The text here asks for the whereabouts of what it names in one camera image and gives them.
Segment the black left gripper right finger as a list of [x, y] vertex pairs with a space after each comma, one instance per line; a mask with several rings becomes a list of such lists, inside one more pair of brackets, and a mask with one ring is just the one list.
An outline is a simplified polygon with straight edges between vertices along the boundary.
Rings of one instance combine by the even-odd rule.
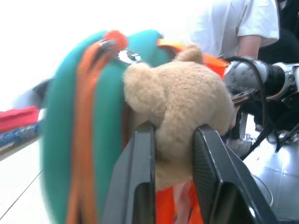
[[193, 180], [204, 224], [278, 224], [250, 171], [208, 125], [193, 135]]

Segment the person in white t-shirt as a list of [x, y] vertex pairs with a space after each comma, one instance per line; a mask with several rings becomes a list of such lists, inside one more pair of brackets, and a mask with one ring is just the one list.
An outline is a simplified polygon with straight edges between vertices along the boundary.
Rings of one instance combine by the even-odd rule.
[[[232, 57], [248, 57], [270, 65], [299, 63], [299, 40], [280, 26], [277, 0], [198, 0], [192, 8], [195, 14], [189, 23], [191, 43], [199, 45], [204, 53], [228, 61], [228, 67]], [[249, 154], [263, 130], [257, 111], [260, 107], [258, 101], [253, 106], [237, 107], [226, 144], [239, 157]], [[283, 113], [290, 118], [274, 133], [286, 130], [288, 135], [276, 140], [277, 147], [299, 131], [297, 112], [280, 101], [268, 103], [272, 122]]]

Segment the beige teddy bear plush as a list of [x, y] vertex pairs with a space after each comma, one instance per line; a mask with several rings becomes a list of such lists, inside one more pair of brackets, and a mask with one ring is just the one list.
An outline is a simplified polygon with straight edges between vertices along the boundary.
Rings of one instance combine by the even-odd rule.
[[200, 47], [192, 44], [157, 67], [128, 66], [123, 81], [128, 131], [146, 121], [155, 129], [156, 191], [191, 180], [196, 128], [209, 125], [224, 135], [233, 123], [235, 109], [223, 79], [204, 65]]

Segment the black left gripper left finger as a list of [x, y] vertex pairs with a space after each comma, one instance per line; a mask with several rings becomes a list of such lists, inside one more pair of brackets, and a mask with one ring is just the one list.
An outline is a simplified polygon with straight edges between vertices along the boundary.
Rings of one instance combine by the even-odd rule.
[[114, 166], [102, 224], [156, 224], [155, 198], [154, 127], [145, 122]]

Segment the red cloth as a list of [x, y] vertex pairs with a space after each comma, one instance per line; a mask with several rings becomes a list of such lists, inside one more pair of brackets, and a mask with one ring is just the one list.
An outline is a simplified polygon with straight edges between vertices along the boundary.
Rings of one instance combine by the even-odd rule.
[[35, 106], [0, 112], [0, 133], [36, 123], [39, 112]]

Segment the orange and teal backpack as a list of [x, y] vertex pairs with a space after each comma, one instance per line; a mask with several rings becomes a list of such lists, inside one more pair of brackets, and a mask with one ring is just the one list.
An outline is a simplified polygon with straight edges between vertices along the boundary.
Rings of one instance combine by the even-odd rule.
[[[133, 136], [124, 72], [172, 61], [187, 45], [155, 30], [102, 31], [81, 42], [50, 83], [43, 121], [44, 190], [55, 224], [102, 224], [114, 166]], [[222, 79], [228, 62], [202, 53]], [[175, 224], [175, 187], [156, 191], [156, 224]]]

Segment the blue patterned cloth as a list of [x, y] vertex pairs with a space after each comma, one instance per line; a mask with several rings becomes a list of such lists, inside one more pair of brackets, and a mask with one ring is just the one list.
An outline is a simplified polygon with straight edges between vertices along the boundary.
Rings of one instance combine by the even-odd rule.
[[23, 126], [6, 133], [0, 133], [0, 152], [15, 144], [23, 143], [39, 135], [40, 123]]

